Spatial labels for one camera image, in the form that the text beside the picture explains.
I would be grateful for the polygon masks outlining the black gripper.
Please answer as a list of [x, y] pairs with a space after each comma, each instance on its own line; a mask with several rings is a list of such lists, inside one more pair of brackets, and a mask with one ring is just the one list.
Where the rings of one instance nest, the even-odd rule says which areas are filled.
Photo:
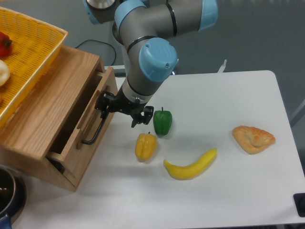
[[107, 118], [109, 113], [120, 112], [132, 117], [131, 128], [137, 124], [149, 124], [153, 117], [154, 107], [146, 106], [146, 103], [132, 102], [123, 92], [114, 95], [111, 92], [101, 92], [94, 108], [101, 112], [100, 118]]

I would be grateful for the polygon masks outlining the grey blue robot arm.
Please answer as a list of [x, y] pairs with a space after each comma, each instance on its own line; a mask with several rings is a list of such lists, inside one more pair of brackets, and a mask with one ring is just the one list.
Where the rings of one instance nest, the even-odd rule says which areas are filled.
[[120, 112], [132, 117], [132, 126], [148, 124], [151, 97], [178, 62], [169, 39], [207, 29], [217, 22], [214, 0], [167, 0], [151, 6], [148, 0], [86, 0], [94, 24], [113, 21], [113, 35], [128, 56], [126, 79], [117, 94], [102, 92], [96, 102], [102, 120]]

